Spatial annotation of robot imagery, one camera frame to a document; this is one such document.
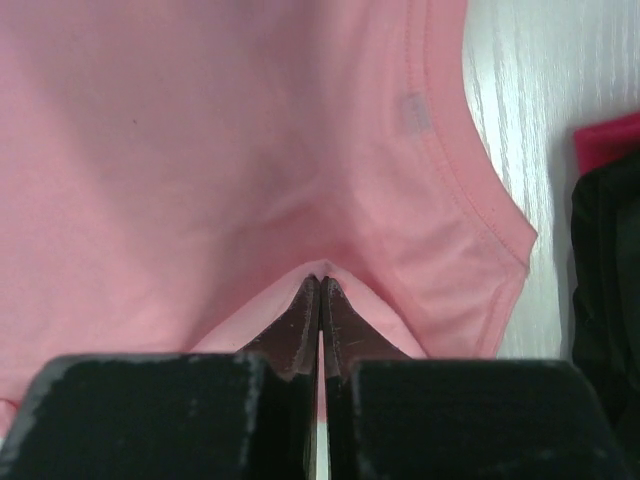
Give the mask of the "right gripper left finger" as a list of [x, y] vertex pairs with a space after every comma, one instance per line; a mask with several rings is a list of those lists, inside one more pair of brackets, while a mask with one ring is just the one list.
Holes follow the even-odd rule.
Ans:
[[62, 356], [34, 377], [5, 479], [311, 479], [320, 283], [236, 353]]

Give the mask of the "pink t-shirt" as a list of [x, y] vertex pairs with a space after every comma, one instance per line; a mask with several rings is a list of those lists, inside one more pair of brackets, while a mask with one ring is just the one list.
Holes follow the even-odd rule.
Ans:
[[71, 353], [232, 351], [309, 274], [414, 357], [491, 358], [536, 233], [463, 1], [5, 1], [1, 426]]

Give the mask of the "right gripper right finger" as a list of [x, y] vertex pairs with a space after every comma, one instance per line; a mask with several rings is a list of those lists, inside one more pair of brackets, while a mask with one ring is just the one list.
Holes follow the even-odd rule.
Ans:
[[333, 479], [632, 479], [573, 365], [413, 359], [320, 286]]

